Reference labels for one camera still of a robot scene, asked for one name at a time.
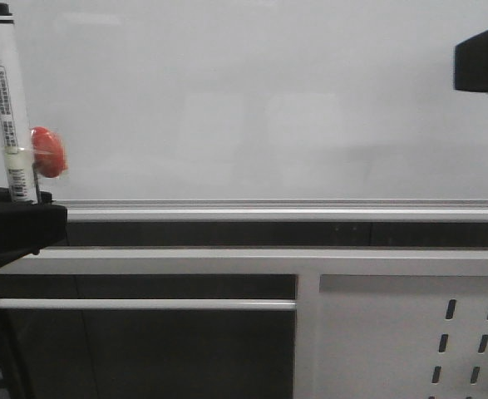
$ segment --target perforated metal panel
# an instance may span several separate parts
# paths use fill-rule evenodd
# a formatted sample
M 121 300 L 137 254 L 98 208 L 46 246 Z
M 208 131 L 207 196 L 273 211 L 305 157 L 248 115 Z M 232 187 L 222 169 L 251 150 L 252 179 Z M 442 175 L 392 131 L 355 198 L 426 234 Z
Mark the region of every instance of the perforated metal panel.
M 488 399 L 488 277 L 321 277 L 318 398 Z

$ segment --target red object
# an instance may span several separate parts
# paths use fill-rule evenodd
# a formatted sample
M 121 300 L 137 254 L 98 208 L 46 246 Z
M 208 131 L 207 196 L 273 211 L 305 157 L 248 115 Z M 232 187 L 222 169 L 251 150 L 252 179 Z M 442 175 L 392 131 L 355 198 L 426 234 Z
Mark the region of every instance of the red object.
M 46 127 L 32 129 L 31 140 L 35 151 L 35 166 L 44 177 L 58 177 L 67 169 L 67 156 L 61 137 Z

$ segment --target white metal rod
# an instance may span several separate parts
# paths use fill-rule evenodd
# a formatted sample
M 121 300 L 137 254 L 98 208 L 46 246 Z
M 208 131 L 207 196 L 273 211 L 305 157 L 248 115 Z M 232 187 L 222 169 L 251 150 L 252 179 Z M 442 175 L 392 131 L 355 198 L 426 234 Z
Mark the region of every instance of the white metal rod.
M 47 310 L 294 310 L 283 299 L 0 299 L 0 309 Z

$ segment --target whiteboard marker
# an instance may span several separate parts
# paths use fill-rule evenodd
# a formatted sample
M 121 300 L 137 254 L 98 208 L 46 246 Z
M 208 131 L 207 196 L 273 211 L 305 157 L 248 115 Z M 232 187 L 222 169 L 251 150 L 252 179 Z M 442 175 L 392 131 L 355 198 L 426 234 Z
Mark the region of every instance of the whiteboard marker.
M 9 6 L 0 2 L 0 134 L 12 201 L 39 202 L 31 129 Z

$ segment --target horizontal bar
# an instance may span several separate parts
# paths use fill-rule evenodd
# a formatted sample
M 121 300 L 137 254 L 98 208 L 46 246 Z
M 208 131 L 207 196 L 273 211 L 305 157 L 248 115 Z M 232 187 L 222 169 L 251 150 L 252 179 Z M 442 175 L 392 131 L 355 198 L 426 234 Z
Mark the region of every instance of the horizontal bar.
M 487 200 L 61 201 L 70 221 L 356 220 L 483 221 Z
M 295 301 L 282 299 L 0 299 L 0 309 L 294 310 L 295 308 Z

